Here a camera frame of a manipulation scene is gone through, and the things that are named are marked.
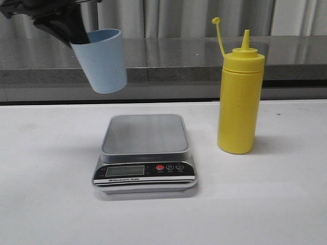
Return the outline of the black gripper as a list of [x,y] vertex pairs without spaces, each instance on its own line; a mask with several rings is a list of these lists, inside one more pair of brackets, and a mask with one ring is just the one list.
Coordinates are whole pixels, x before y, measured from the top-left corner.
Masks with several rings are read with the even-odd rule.
[[88,1],[1,1],[1,13],[10,19],[24,14],[35,19],[33,25],[68,47],[71,44],[88,44],[81,10],[68,10],[72,6]]

